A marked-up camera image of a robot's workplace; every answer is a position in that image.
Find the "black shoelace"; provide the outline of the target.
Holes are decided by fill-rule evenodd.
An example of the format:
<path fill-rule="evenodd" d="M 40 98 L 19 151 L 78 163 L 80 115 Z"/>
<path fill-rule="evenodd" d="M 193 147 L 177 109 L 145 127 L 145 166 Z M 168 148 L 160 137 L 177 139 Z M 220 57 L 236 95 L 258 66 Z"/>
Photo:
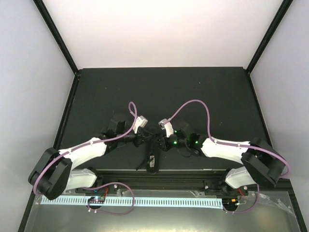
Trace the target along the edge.
<path fill-rule="evenodd" d="M 152 138 L 151 133 L 148 132 L 148 131 L 146 132 L 145 135 L 149 135 L 149 136 L 150 136 L 150 139 Z M 143 158 L 142 162 L 137 166 L 136 170 L 138 171 L 138 170 L 140 170 L 140 169 L 142 169 L 142 168 L 145 168 L 145 169 L 146 169 L 145 155 L 144 155 L 144 158 Z"/>

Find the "black sneaker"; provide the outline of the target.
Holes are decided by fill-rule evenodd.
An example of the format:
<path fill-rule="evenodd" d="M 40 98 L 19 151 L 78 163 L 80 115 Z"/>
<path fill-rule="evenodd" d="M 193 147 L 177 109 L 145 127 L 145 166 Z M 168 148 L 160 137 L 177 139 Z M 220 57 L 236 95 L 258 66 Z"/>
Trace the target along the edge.
<path fill-rule="evenodd" d="M 148 132 L 151 133 L 152 138 L 145 143 L 146 171 L 150 174 L 156 174 L 159 171 L 161 132 L 155 126 L 151 126 Z"/>

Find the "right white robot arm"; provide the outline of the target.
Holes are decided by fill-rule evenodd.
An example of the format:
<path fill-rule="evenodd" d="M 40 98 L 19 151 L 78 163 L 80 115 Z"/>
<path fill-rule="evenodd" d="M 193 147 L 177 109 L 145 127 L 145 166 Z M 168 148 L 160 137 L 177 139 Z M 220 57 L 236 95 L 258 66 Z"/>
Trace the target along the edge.
<path fill-rule="evenodd" d="M 286 167 L 284 158 L 261 139 L 233 142 L 211 139 L 193 131 L 164 128 L 163 150 L 185 148 L 190 155 L 219 158 L 241 164 L 239 168 L 227 169 L 218 189 L 230 195 L 240 187 L 258 185 L 274 189 Z"/>

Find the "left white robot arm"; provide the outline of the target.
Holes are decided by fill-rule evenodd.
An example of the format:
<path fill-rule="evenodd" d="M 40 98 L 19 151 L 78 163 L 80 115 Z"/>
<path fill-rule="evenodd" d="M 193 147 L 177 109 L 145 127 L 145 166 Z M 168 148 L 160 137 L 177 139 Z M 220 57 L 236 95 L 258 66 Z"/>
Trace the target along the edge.
<path fill-rule="evenodd" d="M 127 130 L 125 118 L 114 115 L 109 126 L 89 141 L 61 150 L 46 149 L 28 177 L 34 194 L 54 200 L 72 189 L 88 188 L 93 193 L 100 192 L 104 182 L 98 178 L 96 170 L 78 169 L 78 166 L 110 153 L 119 143 L 143 144 L 145 138 L 139 129 L 144 128 L 147 122 L 145 117 L 138 116 L 133 128 Z"/>

